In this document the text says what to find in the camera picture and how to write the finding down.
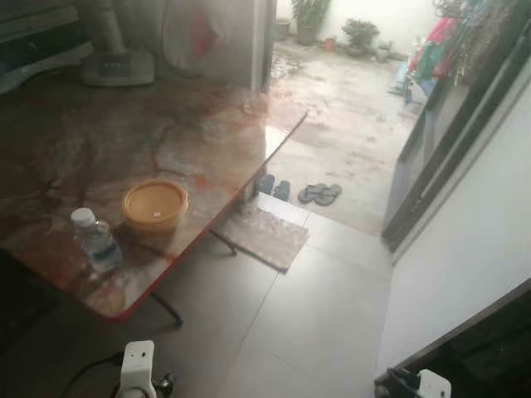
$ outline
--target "water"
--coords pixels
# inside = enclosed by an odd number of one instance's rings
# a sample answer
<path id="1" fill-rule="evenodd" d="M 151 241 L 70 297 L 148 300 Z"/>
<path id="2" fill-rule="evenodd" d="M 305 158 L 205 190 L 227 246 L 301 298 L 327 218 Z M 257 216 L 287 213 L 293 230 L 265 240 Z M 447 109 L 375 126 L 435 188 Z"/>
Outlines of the water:
<path id="1" fill-rule="evenodd" d="M 96 221 L 91 226 L 78 226 L 76 236 L 95 271 L 110 271 L 122 263 L 122 251 L 106 222 Z"/>

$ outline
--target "bottle cap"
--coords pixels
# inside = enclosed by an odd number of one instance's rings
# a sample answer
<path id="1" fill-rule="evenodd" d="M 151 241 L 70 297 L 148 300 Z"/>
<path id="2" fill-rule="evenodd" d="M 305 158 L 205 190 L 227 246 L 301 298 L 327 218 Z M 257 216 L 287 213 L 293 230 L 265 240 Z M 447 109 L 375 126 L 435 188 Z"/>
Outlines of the bottle cap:
<path id="1" fill-rule="evenodd" d="M 88 207 L 80 207 L 79 209 L 75 209 L 72 212 L 70 219 L 75 226 L 80 227 L 91 226 L 96 221 L 94 213 Z"/>

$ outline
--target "orange plastic container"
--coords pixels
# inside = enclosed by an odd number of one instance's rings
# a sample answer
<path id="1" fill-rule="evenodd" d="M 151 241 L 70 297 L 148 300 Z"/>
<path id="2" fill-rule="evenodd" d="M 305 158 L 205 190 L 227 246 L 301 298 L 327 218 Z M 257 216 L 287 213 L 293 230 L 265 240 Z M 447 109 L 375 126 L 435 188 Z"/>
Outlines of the orange plastic container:
<path id="1" fill-rule="evenodd" d="M 176 182 L 149 180 L 133 187 L 122 201 L 128 223 L 142 232 L 174 229 L 188 208 L 188 194 Z"/>

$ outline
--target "white tile floor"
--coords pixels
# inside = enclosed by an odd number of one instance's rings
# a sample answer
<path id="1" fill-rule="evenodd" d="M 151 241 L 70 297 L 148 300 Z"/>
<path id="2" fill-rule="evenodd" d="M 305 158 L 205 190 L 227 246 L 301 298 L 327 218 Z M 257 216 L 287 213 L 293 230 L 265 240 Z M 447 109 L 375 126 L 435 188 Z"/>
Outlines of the white tile floor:
<path id="1" fill-rule="evenodd" d="M 181 330 L 152 300 L 118 325 L 63 306 L 0 361 L 0 396 L 57 397 L 81 365 L 146 338 L 156 345 L 154 375 L 179 376 L 174 397 L 373 396 L 391 274 L 387 251 L 372 235 L 272 197 L 257 201 L 309 228 L 287 274 L 242 253 L 231 257 L 223 244 L 205 239 L 159 289 L 185 319 Z M 115 372 L 96 371 L 73 396 L 109 390 Z M 33 385 L 23 383 L 33 375 Z"/>

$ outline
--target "flip-flop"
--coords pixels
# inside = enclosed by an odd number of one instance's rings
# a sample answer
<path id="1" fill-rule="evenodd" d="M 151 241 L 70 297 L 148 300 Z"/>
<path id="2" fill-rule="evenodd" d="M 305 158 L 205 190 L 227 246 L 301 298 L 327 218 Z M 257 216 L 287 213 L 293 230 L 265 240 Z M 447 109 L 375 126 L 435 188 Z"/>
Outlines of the flip-flop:
<path id="1" fill-rule="evenodd" d="M 317 185 L 307 185 L 305 189 L 299 192 L 297 197 L 301 203 L 310 203 L 325 189 L 326 185 L 322 183 Z"/>
<path id="2" fill-rule="evenodd" d="M 339 196 L 342 190 L 343 189 L 338 184 L 331 185 L 314 198 L 314 201 L 321 206 L 330 206 L 334 203 L 335 198 Z"/>
<path id="3" fill-rule="evenodd" d="M 275 188 L 273 196 L 282 201 L 288 201 L 290 198 L 290 183 L 286 180 L 282 180 L 279 186 Z"/>
<path id="4" fill-rule="evenodd" d="M 275 177 L 270 174 L 266 174 L 258 182 L 258 191 L 264 192 L 266 195 L 270 195 L 271 191 L 273 191 L 274 186 L 275 186 Z"/>

